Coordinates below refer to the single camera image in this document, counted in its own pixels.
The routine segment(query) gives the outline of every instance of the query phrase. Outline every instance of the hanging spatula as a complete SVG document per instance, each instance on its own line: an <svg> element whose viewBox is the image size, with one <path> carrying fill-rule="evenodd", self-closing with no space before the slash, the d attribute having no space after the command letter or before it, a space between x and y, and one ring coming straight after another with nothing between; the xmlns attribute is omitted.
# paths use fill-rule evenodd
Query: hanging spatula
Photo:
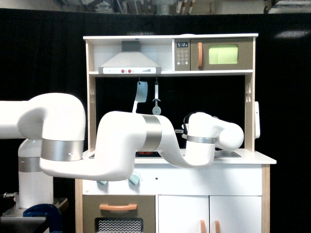
<svg viewBox="0 0 311 233"><path fill-rule="evenodd" d="M144 103L147 100L148 93L148 84L147 82L138 81L137 83L137 92L134 101L133 111L132 113L136 113L137 104Z"/></svg>

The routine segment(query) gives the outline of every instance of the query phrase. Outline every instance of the black backdrop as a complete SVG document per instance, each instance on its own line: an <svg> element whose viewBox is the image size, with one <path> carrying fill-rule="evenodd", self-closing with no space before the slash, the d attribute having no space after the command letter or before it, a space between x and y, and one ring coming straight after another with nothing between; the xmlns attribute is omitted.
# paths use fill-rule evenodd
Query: black backdrop
<svg viewBox="0 0 311 233"><path fill-rule="evenodd" d="M277 37L281 32L304 37ZM84 35L134 33L259 33L256 100L261 137L256 150L277 160L271 166L271 232L310 230L309 107L311 15L136 16L0 9L0 100L28 100L49 92L79 98L86 108ZM155 80L148 80L153 86ZM98 117L131 111L137 80L97 80ZM243 125L242 77L159 79L163 115L175 127L188 111L206 111ZM139 111L151 113L152 94ZM0 194L18 191L21 139L0 140ZM54 196L68 197L64 232L74 232L74 180L54 179ZM9 205L1 200L1 210Z"/></svg>

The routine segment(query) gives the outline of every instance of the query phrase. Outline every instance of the robotic arm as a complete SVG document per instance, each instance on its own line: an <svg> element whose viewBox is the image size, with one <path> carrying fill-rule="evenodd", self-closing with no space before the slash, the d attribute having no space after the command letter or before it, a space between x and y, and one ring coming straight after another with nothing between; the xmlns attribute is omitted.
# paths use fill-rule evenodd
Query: robotic arm
<svg viewBox="0 0 311 233"><path fill-rule="evenodd" d="M9 106L0 104L2 109ZM243 142L238 125L196 113L189 118L184 156L166 117L110 112L100 121L94 159L84 160L85 112L77 98L53 93L13 105L14 111L11 105L8 114L1 115L0 138L42 140L40 167L56 177L125 180L133 172L137 151L158 151L178 167L204 167L213 162L215 146L234 150Z"/></svg>
<svg viewBox="0 0 311 233"><path fill-rule="evenodd" d="M53 202L53 178L42 172L40 157L82 157L85 121L81 102L67 94L45 94L29 101L0 101L0 139L27 138L18 149L22 208Z"/></svg>

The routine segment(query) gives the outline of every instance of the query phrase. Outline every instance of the mesh grille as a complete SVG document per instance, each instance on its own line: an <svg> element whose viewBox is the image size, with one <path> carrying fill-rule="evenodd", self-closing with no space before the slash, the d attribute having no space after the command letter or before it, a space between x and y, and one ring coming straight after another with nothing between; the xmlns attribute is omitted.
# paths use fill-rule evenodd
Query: mesh grille
<svg viewBox="0 0 311 233"><path fill-rule="evenodd" d="M143 232L142 218L112 218L99 217L95 219L98 233L141 233Z"/></svg>

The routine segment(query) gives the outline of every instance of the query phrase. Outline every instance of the microwave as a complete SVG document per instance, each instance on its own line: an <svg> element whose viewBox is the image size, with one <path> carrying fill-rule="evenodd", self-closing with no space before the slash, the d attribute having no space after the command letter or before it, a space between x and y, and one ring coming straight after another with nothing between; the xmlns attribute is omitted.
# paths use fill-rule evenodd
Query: microwave
<svg viewBox="0 0 311 233"><path fill-rule="evenodd" d="M174 39L175 71L253 68L253 38Z"/></svg>

